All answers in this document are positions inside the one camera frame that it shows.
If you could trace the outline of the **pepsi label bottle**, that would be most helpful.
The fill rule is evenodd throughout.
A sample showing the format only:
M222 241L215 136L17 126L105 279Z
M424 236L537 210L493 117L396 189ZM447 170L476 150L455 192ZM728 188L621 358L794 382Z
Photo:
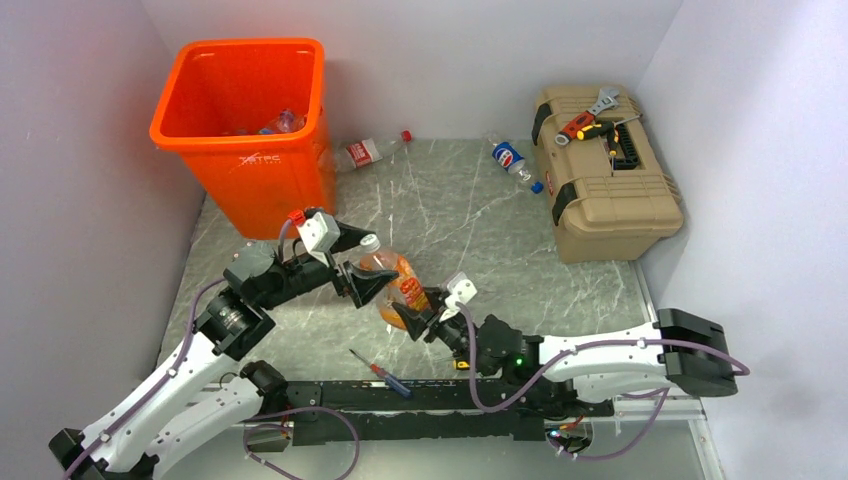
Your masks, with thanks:
M490 133L486 140L491 150L494 161L516 181L529 186L533 183L533 176L526 166L525 158L497 133Z

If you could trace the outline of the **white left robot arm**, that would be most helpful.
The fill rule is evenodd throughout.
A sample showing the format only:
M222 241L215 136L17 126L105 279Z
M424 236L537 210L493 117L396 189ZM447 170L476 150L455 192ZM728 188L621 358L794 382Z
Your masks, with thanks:
M191 309L168 360L99 420L50 440L64 478L159 479L231 425L283 415L291 404L285 378L264 361L241 364L274 329L270 311L326 284L361 308L398 277L334 260L372 237L368 230L319 210L286 220L281 231L290 227L303 253L285 258L282 244L267 241L242 247L211 282L219 292Z

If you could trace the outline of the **blue label clear bottle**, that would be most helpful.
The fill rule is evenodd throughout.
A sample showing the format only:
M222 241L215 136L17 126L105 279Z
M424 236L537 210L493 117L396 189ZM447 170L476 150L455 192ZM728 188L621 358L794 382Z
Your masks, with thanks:
M301 115L292 109L284 109L280 111L274 118L269 120L264 126L258 129L236 129L233 131L225 131L225 136L243 136L243 135L276 135L295 133L305 127L307 117Z

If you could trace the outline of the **crushed orange label bottle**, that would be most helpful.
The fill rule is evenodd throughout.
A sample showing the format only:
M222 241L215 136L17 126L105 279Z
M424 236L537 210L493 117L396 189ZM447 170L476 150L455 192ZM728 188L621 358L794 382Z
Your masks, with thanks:
M360 240L365 254L360 259L360 267L369 271L393 270L398 277L384 289L377 308L382 319L400 330L406 330L401 316L394 309L394 303L400 303L415 311L424 311L430 307L424 287L405 256L389 247L383 246L376 234L366 235Z

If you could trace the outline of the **red label clear bottle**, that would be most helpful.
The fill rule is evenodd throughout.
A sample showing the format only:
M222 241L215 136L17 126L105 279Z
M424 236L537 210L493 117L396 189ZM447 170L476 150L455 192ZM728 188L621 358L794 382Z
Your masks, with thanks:
M339 173L357 170L391 157L411 143L409 130L388 137L368 138L342 147L335 155L334 167Z

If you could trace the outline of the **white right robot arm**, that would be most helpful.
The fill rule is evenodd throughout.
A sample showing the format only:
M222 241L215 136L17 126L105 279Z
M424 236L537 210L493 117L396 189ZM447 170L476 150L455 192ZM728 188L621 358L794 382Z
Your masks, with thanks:
M475 324L467 301L476 289L428 288L429 308L393 309L412 340L439 340L477 376L498 376L520 394L551 388L557 411L574 415L588 403L619 395L678 388L694 397L737 393L750 368L732 357L724 328L679 309L661 309L652 321L611 333L530 335L490 314Z

